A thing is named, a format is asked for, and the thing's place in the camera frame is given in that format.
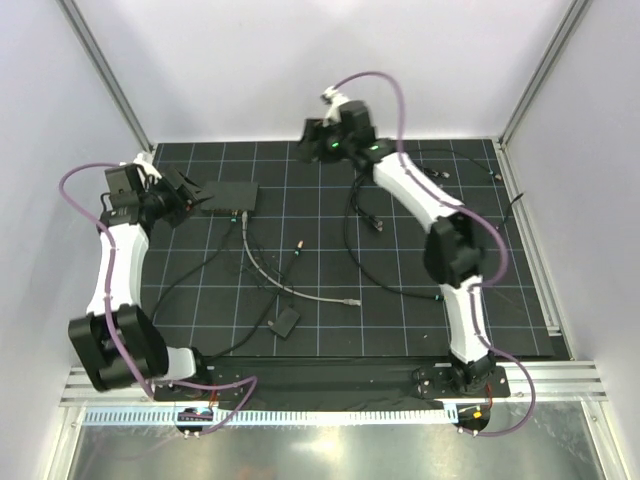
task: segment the black mat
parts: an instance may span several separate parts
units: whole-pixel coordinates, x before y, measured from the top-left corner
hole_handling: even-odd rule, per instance
[[[491,142],[411,141],[407,149],[454,148],[482,159],[499,171]],[[401,298],[359,275],[342,243],[342,215],[354,171],[348,162],[306,165],[289,160],[289,142],[162,144],[159,168],[173,165],[194,181],[256,181],[258,207],[249,231],[274,265],[284,264],[299,240],[305,248],[290,276],[297,290],[333,298],[362,299],[362,308],[281,298],[276,311],[293,304],[302,318],[283,341],[266,327],[236,351],[243,356],[441,356],[449,347],[443,303]],[[447,153],[413,154],[414,159],[451,177],[445,190],[498,223],[509,198],[506,189],[477,166]],[[361,261],[389,285],[427,294],[439,293],[422,266],[424,232],[417,221],[384,190],[368,185],[361,204],[384,222],[378,233],[351,220],[350,236],[360,246]],[[199,214],[172,231],[164,223],[153,231],[143,270],[142,303],[149,312],[167,286],[215,250],[229,219]],[[542,310],[515,222],[506,229],[511,264],[501,285],[485,289],[485,315],[491,340],[518,355],[552,355]],[[255,279],[240,273],[248,265],[238,225],[229,252],[202,273],[193,275],[167,297],[155,324],[172,346],[194,345],[205,354],[229,347],[248,331],[268,302],[270,293],[256,288]],[[497,267],[491,249],[487,272]]]

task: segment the white cable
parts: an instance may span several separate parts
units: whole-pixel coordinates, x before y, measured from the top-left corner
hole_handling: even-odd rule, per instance
[[[314,297],[313,295],[307,295],[305,293],[292,290],[289,287],[282,285],[277,280],[274,280],[273,278],[271,278],[267,272],[265,272],[262,268],[260,268],[260,265],[258,265],[258,262],[256,262],[256,259],[253,258],[253,254],[251,253],[251,249],[249,248],[249,243],[247,242],[247,224],[248,223],[249,223],[249,215],[247,214],[247,212],[244,212],[242,214],[242,241],[244,243],[244,251],[247,253],[247,256],[249,257],[249,260],[251,260],[251,263],[253,264],[253,266],[256,267],[258,272],[260,272],[260,274],[264,278],[266,278],[269,282],[274,284],[276,287],[281,288],[285,292],[291,293],[298,297],[306,298],[308,300],[314,300],[316,302],[342,303],[343,305],[352,305],[356,307],[359,307],[360,305],[362,305],[360,300],[354,300],[353,298],[344,298],[344,299],[323,298],[323,297]]]

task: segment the robotic arm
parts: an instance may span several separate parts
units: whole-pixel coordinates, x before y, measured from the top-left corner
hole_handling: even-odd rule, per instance
[[[322,98],[329,110],[323,119],[305,121],[297,158],[307,163],[348,158],[416,217],[427,236],[425,269],[440,285],[449,314],[451,379],[462,395],[483,390],[496,361],[474,329],[475,313],[480,334],[485,335],[481,296],[474,295],[472,304],[468,292],[482,281],[483,232],[451,207],[462,202],[436,186],[405,153],[396,152],[394,141],[376,138],[363,102],[350,101],[333,87]]]
[[[111,269],[111,306],[118,336],[145,378],[160,381],[197,377],[211,383],[201,355],[194,348],[167,347],[141,309],[140,279],[149,236],[158,220],[173,228],[207,200],[202,189],[175,169],[161,175],[140,154],[129,164],[105,172],[111,209],[100,221],[115,240],[117,253]],[[98,391],[124,388],[135,382],[106,327],[104,285],[111,244],[100,234],[102,260],[96,290],[86,316],[69,322],[69,338],[87,376]]]

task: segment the white backdrop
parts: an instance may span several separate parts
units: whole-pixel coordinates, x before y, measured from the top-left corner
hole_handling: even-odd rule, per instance
[[[100,262],[95,227],[62,201],[73,166],[131,159],[137,144],[56,2],[0,2],[0,478],[42,478],[75,354],[67,338]],[[93,211],[100,171],[70,192]]]
[[[640,478],[637,0],[593,2],[509,145],[571,333]]]
[[[502,133],[570,0],[77,0],[152,141],[297,138],[365,69],[402,83],[408,134]],[[347,87],[383,134],[379,80]]]

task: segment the gray wall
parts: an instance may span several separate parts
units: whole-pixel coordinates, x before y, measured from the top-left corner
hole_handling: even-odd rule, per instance
[[[2,314],[0,478],[35,478],[73,361],[68,320],[95,285],[95,229],[62,202],[60,176],[129,160],[136,144],[56,2],[0,5]],[[71,191],[97,211],[99,171]]]
[[[509,145],[573,346],[640,463],[640,3],[596,0]]]
[[[147,134],[291,139],[320,93],[362,70],[398,77],[419,138],[498,135],[570,0],[77,0]],[[379,80],[349,85],[383,135]]]

